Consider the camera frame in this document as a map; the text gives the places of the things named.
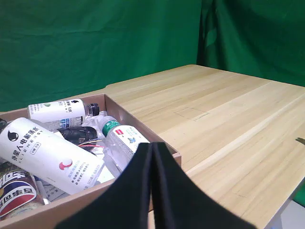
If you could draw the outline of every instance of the can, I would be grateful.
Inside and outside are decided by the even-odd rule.
[[[33,175],[5,162],[0,165],[0,219],[14,217],[43,206]]]

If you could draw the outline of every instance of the white bottle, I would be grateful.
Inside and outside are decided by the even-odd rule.
[[[0,119],[0,157],[68,194],[92,187],[102,170],[96,156],[38,124]]]
[[[136,152],[139,143],[149,143],[135,127],[121,125],[111,116],[105,116],[100,121],[100,129],[106,137],[110,156],[122,171]]]
[[[98,104],[85,104],[81,99],[28,106],[29,118],[45,123],[48,130],[82,125],[86,117],[97,116],[99,112]]]

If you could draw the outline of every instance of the plastic water bottle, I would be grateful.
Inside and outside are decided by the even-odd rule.
[[[102,161],[26,118],[0,119],[0,157],[68,194],[95,184]]]
[[[111,116],[105,116],[100,120],[100,129],[106,137],[106,145],[110,149],[109,154],[120,170],[125,169],[139,143],[149,143],[135,127],[121,125]]]
[[[82,125],[86,118],[97,116],[99,112],[98,104],[85,104],[81,99],[28,106],[29,118],[44,123],[48,130]]]

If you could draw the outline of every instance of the wood grain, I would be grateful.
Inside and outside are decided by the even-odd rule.
[[[303,87],[187,65],[88,94],[101,92],[176,148],[202,191],[258,228],[305,176],[295,141],[305,138]]]

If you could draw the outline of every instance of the bottle cap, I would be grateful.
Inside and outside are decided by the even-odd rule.
[[[90,104],[92,109],[92,116],[97,116],[100,113],[100,107],[98,104]]]
[[[7,121],[5,121],[4,119],[0,118],[0,131],[6,127],[6,125],[8,124]]]

